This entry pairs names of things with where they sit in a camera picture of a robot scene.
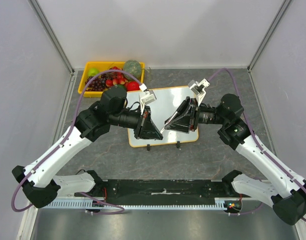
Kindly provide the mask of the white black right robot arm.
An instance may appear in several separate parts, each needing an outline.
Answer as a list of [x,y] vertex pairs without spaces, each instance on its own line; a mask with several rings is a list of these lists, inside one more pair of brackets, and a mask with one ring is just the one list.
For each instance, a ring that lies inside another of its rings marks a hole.
[[291,170],[263,143],[241,119],[244,108],[234,94],[224,95],[217,107],[187,97],[165,120],[165,129],[182,133],[199,124],[220,125],[222,142],[249,160],[269,181],[250,178],[238,170],[223,179],[222,192],[228,197],[243,194],[270,206],[285,223],[293,226],[306,215],[306,179]]

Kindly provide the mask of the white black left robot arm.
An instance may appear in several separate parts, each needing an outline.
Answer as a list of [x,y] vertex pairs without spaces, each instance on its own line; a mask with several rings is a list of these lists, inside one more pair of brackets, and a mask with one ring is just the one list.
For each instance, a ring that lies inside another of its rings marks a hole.
[[16,166],[12,174],[30,203],[42,208],[57,197],[74,193],[99,196],[104,182],[95,171],[68,176],[58,176],[57,173],[77,153],[108,133],[111,126],[133,129],[136,139],[162,140],[148,106],[156,100],[155,94],[146,90],[140,93],[139,99],[140,108],[131,110],[126,107],[126,90],[111,87],[100,100],[75,116],[64,135],[40,158],[27,166]]

